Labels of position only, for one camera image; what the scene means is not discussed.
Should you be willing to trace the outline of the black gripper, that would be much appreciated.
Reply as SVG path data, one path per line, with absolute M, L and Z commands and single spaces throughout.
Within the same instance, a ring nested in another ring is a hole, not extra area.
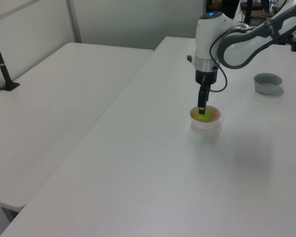
M 198 93 L 198 113 L 205 115 L 206 103 L 209 100 L 210 85 L 217 81 L 217 70 L 211 72 L 202 72 L 195 70 L 195 81 L 200 84 Z

